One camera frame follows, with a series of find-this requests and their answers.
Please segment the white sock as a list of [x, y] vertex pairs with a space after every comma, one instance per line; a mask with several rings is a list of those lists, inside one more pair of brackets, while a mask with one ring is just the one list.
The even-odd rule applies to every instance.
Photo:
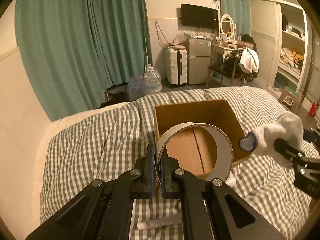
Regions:
[[293, 164], [274, 149], [274, 142], [283, 139], [293, 148], [300, 150], [303, 142], [303, 123], [292, 112], [281, 114], [275, 122], [261, 125], [239, 140], [239, 147], [255, 155], [268, 155], [280, 166], [289, 170]]

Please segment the white tape roll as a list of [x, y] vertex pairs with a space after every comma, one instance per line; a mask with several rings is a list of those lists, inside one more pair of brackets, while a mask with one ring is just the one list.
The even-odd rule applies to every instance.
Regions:
[[164, 132], [156, 146], [156, 163], [162, 152], [178, 160], [180, 168], [197, 178], [226, 181], [231, 172], [234, 154], [227, 135], [218, 127], [205, 123], [184, 122]]

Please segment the white toothpaste tube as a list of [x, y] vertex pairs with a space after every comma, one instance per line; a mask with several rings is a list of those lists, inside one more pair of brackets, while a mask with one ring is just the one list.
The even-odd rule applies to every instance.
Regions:
[[180, 224], [180, 223], [182, 223], [182, 215], [178, 213], [172, 216], [139, 222], [136, 224], [136, 226], [138, 230], [149, 230], [149, 229], [163, 228], [163, 227]]

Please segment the red can on floor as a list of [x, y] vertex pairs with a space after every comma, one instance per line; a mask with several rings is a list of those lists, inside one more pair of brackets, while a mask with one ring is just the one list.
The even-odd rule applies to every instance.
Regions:
[[315, 116], [316, 111], [318, 109], [318, 104], [317, 103], [313, 103], [309, 109], [308, 115], [309, 116]]

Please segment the brown cardboard box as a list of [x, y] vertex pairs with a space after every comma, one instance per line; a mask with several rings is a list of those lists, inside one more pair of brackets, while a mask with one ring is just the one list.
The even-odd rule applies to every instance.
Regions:
[[197, 178], [227, 180], [250, 157], [239, 147], [244, 132], [226, 100], [156, 106], [156, 164], [168, 155]]

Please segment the small wooden stool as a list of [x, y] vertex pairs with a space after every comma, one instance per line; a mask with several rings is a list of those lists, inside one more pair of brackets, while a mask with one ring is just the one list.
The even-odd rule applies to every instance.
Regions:
[[287, 108], [294, 112], [299, 102], [299, 95], [290, 87], [285, 86], [281, 92], [278, 102], [287, 106]]

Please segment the grey checked bed quilt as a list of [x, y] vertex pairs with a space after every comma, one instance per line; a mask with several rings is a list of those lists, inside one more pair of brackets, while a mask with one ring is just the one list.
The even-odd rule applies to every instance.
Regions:
[[[227, 100], [245, 133], [276, 120], [284, 107], [253, 87], [222, 87], [148, 95], [118, 109], [85, 118], [54, 136], [48, 145], [37, 220], [45, 222], [95, 179], [109, 181], [133, 168], [154, 144], [156, 106]], [[272, 158], [253, 155], [235, 165], [235, 192], [286, 239], [304, 225], [311, 197], [293, 185], [294, 172]]]

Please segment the dark bag beside bed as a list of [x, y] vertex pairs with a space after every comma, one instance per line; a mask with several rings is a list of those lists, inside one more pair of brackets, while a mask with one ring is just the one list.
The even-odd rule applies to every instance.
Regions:
[[127, 85], [128, 83], [123, 82], [119, 85], [113, 85], [110, 88], [105, 89], [104, 102], [99, 106], [99, 109], [122, 102], [128, 102], [129, 94]]

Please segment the clear plastic bag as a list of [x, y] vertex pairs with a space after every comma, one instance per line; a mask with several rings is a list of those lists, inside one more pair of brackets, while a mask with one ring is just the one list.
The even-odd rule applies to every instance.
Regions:
[[135, 76], [133, 77], [128, 85], [127, 85], [127, 92], [129, 95], [130, 101], [135, 101], [138, 98], [145, 96], [145, 83], [142, 76]]

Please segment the large clear water bottle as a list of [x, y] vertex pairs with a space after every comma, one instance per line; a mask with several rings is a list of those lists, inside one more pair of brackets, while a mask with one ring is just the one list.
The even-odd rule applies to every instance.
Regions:
[[144, 93], [146, 95], [160, 93], [162, 90], [162, 78], [158, 70], [148, 64], [143, 76]]

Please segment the wooden chair with clothes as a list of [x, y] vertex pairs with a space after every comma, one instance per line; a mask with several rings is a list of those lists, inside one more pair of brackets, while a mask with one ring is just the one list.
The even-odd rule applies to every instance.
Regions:
[[208, 88], [209, 81], [214, 74], [220, 75], [220, 85], [222, 85], [223, 77], [230, 79], [230, 85], [232, 86], [236, 79], [240, 80], [240, 86], [243, 86], [247, 79], [256, 78], [258, 73], [244, 73], [239, 67], [240, 57], [242, 51], [233, 51], [231, 55], [227, 57], [221, 66], [212, 66], [207, 68], [206, 88]]

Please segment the white garment on chair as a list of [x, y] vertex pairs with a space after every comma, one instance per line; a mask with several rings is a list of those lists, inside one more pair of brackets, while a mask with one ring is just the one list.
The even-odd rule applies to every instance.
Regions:
[[259, 57], [255, 50], [245, 47], [240, 57], [239, 67], [244, 73], [259, 72]]

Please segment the white suitcase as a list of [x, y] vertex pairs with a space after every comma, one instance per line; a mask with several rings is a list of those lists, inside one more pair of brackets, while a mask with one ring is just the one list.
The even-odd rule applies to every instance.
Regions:
[[186, 49], [167, 48], [165, 50], [165, 66], [167, 80], [171, 85], [187, 83], [188, 62]]

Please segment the white wardrobe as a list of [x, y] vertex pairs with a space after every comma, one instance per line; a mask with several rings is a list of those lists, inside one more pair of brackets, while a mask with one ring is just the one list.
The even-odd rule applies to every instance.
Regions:
[[260, 60], [257, 84], [275, 94], [289, 86], [301, 95], [312, 52], [311, 24], [305, 11], [282, 0], [249, 0], [249, 5], [251, 36]]

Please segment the silver mini fridge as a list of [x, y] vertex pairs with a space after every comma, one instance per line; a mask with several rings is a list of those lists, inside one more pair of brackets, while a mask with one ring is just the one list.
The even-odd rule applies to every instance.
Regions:
[[206, 82], [207, 67], [210, 65], [211, 42], [205, 38], [187, 39], [188, 84]]

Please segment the white dressing table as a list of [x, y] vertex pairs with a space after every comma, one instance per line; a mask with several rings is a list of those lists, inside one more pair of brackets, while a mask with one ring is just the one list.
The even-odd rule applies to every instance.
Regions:
[[220, 46], [212, 42], [210, 48], [210, 62], [208, 68], [212, 66], [221, 66], [224, 60], [231, 55], [233, 51], [243, 51], [243, 48], [231, 48], [229, 46]]

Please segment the white oval vanity mirror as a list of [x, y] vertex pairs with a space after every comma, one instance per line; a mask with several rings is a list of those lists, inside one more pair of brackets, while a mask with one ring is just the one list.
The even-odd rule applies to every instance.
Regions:
[[232, 17], [228, 14], [221, 16], [219, 22], [219, 35], [220, 38], [224, 40], [232, 40], [236, 35], [236, 23], [233, 21]]

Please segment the large green curtain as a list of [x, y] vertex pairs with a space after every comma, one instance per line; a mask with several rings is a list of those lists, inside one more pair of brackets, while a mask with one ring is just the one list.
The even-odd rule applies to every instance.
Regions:
[[96, 109], [150, 60], [145, 0], [17, 0], [25, 71], [52, 121]]

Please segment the green curtain by wardrobe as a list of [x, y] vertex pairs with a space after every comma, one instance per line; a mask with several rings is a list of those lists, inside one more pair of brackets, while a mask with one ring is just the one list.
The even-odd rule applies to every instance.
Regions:
[[220, 0], [221, 15], [228, 14], [236, 23], [236, 35], [251, 33], [249, 0]]

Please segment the black wall television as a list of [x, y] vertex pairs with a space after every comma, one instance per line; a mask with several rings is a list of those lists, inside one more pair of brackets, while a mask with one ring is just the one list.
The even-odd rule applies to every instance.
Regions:
[[192, 4], [181, 4], [181, 25], [206, 29], [217, 29], [218, 10]]

